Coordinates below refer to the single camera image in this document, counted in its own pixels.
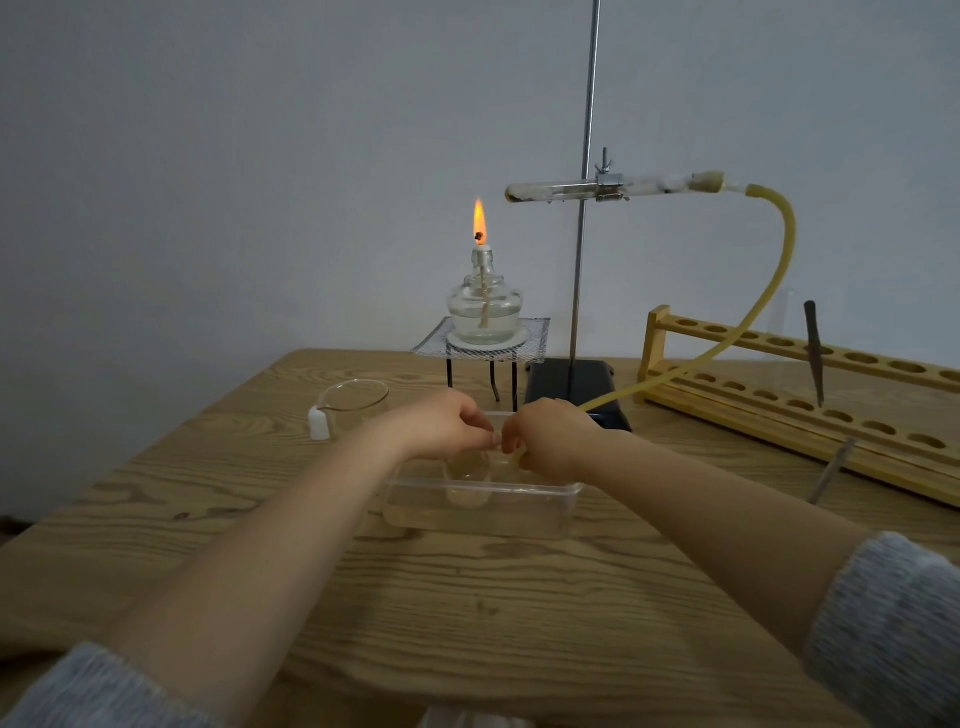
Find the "forearm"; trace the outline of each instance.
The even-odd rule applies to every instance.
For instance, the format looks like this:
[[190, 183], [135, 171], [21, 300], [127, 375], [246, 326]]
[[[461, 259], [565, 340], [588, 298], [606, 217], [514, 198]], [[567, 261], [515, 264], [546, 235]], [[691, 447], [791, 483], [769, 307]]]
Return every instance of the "forearm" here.
[[396, 464], [367, 433], [339, 443], [175, 572], [104, 644], [174, 694], [241, 722]]
[[583, 479], [653, 525], [799, 654], [831, 581], [871, 533], [627, 433], [610, 435]]

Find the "wooden test tube rack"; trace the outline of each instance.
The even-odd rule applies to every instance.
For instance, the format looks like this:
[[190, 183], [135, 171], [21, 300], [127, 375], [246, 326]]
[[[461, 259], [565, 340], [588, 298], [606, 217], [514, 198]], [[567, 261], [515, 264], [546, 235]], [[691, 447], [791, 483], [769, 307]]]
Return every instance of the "wooden test tube rack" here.
[[[647, 318], [637, 381], [676, 368], [663, 358], [667, 333], [719, 342], [731, 329], [673, 316], [669, 306], [655, 308]], [[749, 330], [734, 345], [807, 361], [803, 339]], [[960, 394], [960, 371], [955, 369], [833, 345], [824, 345], [822, 351], [825, 368]], [[680, 376], [636, 398], [825, 461], [847, 437], [855, 437], [858, 447], [847, 461], [848, 470], [960, 507], [960, 448], [931, 433], [858, 417], [846, 408], [820, 409], [810, 400], [704, 371]]]

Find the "gray sleeve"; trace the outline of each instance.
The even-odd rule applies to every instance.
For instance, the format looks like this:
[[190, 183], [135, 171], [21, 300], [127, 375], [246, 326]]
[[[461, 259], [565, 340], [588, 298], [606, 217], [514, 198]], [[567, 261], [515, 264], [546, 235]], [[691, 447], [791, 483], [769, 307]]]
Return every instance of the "gray sleeve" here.
[[168, 694], [98, 644], [75, 647], [41, 677], [2, 728], [96, 725], [136, 728], [221, 728], [223, 725]]
[[841, 570], [804, 648], [807, 674], [877, 726], [960, 726], [960, 570], [896, 533]]

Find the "clear liquid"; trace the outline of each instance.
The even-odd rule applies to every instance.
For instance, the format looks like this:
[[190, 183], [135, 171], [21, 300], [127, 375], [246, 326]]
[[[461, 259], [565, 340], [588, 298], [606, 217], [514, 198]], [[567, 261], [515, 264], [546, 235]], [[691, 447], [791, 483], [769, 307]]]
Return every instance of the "clear liquid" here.
[[483, 309], [470, 308], [453, 314], [453, 326], [460, 338], [469, 344], [502, 344], [510, 341], [519, 328], [519, 306], [491, 306], [487, 317], [488, 326], [480, 328]]

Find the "transparent plastic tub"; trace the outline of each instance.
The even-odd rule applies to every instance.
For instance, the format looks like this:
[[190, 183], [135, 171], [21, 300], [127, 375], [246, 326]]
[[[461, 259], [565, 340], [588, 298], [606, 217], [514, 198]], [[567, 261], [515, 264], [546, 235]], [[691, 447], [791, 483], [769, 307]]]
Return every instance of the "transparent plastic tub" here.
[[[497, 432], [510, 412], [488, 412]], [[582, 483], [553, 483], [516, 456], [474, 453], [440, 463], [414, 460], [387, 480], [383, 517], [393, 526], [451, 533], [563, 539]]]

